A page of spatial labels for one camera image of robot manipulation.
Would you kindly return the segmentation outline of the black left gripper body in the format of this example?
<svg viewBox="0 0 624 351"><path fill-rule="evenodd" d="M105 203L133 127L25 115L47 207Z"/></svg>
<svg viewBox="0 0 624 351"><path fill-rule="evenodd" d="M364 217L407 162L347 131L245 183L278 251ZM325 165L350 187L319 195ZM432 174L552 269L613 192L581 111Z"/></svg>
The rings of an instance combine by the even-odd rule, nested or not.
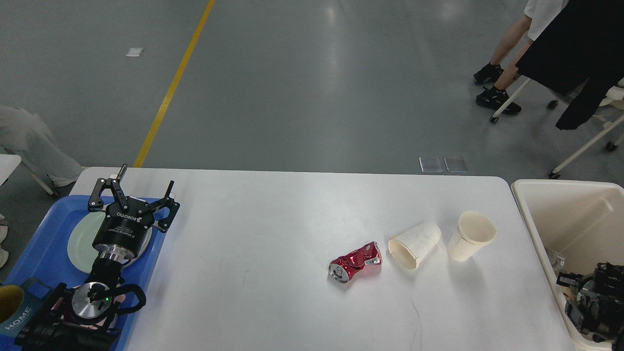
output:
<svg viewBox="0 0 624 351"><path fill-rule="evenodd" d="M138 255L143 242L150 241L154 214L123 213L119 205L107 205L105 218L92 242L98 258L127 261Z"/></svg>

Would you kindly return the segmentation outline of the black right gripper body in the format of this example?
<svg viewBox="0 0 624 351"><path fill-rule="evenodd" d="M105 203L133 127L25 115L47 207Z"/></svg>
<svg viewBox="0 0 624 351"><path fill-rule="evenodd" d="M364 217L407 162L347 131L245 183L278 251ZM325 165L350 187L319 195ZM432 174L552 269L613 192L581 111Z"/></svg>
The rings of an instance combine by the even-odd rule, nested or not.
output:
<svg viewBox="0 0 624 351"><path fill-rule="evenodd" d="M577 290L573 308L581 312L597 312L598 301L595 294L595 278L592 275L574 275Z"/></svg>

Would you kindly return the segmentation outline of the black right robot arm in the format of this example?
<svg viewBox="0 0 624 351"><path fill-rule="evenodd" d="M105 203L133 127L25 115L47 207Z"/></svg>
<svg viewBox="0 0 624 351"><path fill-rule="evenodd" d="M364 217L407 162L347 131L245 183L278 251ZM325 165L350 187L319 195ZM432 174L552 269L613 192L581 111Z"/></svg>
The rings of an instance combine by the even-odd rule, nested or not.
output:
<svg viewBox="0 0 624 351"><path fill-rule="evenodd" d="M559 273L557 284L572 289L565 313L581 334L594 342L613 341L621 351L624 342L624 273L622 265L598 263L593 274Z"/></svg>

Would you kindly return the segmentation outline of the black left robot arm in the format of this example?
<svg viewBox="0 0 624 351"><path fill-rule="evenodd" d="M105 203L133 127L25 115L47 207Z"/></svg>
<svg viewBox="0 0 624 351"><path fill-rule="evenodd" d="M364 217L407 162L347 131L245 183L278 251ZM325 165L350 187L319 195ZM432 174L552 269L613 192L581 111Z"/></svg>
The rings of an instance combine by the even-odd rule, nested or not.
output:
<svg viewBox="0 0 624 351"><path fill-rule="evenodd" d="M98 178L91 195L51 207L8 281L25 292L25 307L2 323L9 351L120 351L165 234L180 204L171 181L162 198L123 193L127 169Z"/></svg>

